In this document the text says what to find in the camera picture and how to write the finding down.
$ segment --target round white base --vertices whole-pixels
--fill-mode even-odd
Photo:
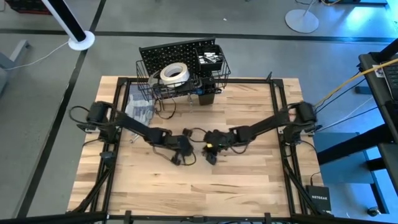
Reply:
[[[86,34],[86,39],[84,39],[80,42],[75,42],[75,41],[69,39],[69,42],[68,42],[69,47],[73,50],[79,50],[79,51],[89,49],[94,44],[95,36],[90,31],[85,31],[85,34]]]
[[[319,26],[318,18],[312,12],[308,11],[305,15],[304,13],[304,9],[289,11],[285,16],[286,24],[297,32],[306,34],[314,32]]]

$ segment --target yellow cable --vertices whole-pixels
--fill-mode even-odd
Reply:
[[[325,4],[325,5],[327,5],[327,6],[332,6],[332,5],[338,3],[338,2],[340,2],[340,1],[342,1],[342,0],[337,0],[337,1],[332,2],[332,3],[326,3],[325,0],[321,0],[321,1],[322,1],[323,4]]]
[[[359,74],[353,76],[352,78],[350,78],[349,80],[345,81],[343,84],[341,84],[340,86],[338,86],[337,88],[335,88],[333,91],[331,91],[327,96],[325,96],[325,97],[324,97],[322,100],[320,100],[318,103],[316,103],[315,107],[321,105],[321,104],[322,104],[324,101],[326,101],[331,95],[335,94],[337,91],[339,91],[339,90],[340,90],[341,88],[343,88],[345,85],[347,85],[348,83],[352,82],[354,79],[356,79],[356,78],[358,78],[358,77],[361,77],[361,76],[363,76],[363,75],[366,75],[366,74],[368,74],[368,73],[370,73],[370,72],[373,72],[373,71],[375,71],[375,70],[377,70],[377,69],[379,69],[379,68],[388,66],[388,65],[393,64],[393,63],[396,63],[396,62],[398,62],[398,58],[397,58],[397,59],[394,59],[394,60],[391,60],[391,61],[389,61],[389,62],[383,63],[383,64],[381,64],[381,65],[375,66],[374,68],[370,68],[370,69],[368,69],[368,70],[366,70],[366,71],[364,71],[364,72],[361,72],[361,73],[359,73]]]

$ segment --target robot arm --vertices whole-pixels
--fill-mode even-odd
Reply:
[[[289,110],[296,110],[294,121],[290,121]],[[264,119],[252,126],[238,126],[230,128],[229,132],[224,133],[219,130],[208,131],[204,141],[206,146],[203,152],[210,164],[216,163],[216,156],[221,150],[227,150],[235,146],[247,146],[260,134],[268,132],[274,128],[286,126],[283,130],[283,140],[286,144],[297,144],[300,141],[300,133],[303,130],[315,128],[317,117],[310,103],[301,102],[288,105],[281,109],[277,114]]]
[[[173,136],[171,130],[168,129],[150,128],[121,111],[116,111],[114,121],[108,122],[106,115],[109,109],[113,109],[113,105],[110,103],[103,101],[94,102],[86,117],[87,123],[85,125],[96,126],[101,131],[99,135],[103,139],[114,139],[114,134],[118,127],[126,128],[142,136],[145,142],[151,146],[175,151],[171,162],[177,166],[181,164],[180,156],[184,158],[192,154],[193,147],[186,136]]]

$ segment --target white cable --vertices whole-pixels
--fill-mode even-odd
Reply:
[[[51,51],[48,55],[46,55],[46,56],[44,56],[44,57],[42,57],[42,58],[40,58],[40,59],[38,59],[38,60],[36,60],[36,61],[34,61],[34,62],[32,62],[32,63],[26,64],[26,65],[16,66],[16,67],[14,67],[14,68],[5,68],[4,70],[5,70],[5,71],[8,71],[8,70],[16,69],[16,68],[21,68],[21,67],[26,67],[26,66],[29,66],[29,65],[33,65],[33,64],[35,64],[35,63],[37,63],[37,62],[39,62],[39,61],[41,61],[41,60],[43,60],[43,59],[46,59],[48,56],[50,56],[52,53],[54,53],[56,50],[60,49],[61,47],[63,47],[63,46],[64,46],[65,44],[67,44],[67,43],[68,43],[68,42],[62,44],[61,46],[57,47],[55,50]]]
[[[339,123],[340,121],[342,121],[342,120],[344,120],[344,119],[350,117],[351,114],[353,114],[355,111],[357,111],[358,109],[360,109],[360,107],[362,107],[363,105],[365,105],[365,104],[366,104],[367,102],[369,102],[371,99],[373,99],[373,96],[371,96],[371,97],[370,97],[368,100],[366,100],[363,104],[361,104],[361,105],[359,105],[357,108],[355,108],[355,110],[353,110],[351,113],[349,113],[349,114],[348,114],[347,116],[345,116],[344,118],[341,118],[340,120],[334,122],[333,124],[329,124],[328,126],[326,126],[326,127],[324,127],[324,128],[321,128],[321,129],[319,129],[318,131],[322,131],[322,130],[324,130],[324,129],[326,129],[326,128],[329,128],[330,126],[333,126],[333,125],[335,125],[336,123]]]

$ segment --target white label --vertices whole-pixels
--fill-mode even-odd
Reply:
[[[384,78],[384,70],[382,68],[377,69],[376,71],[374,71],[374,73],[376,74],[376,76],[378,78]]]

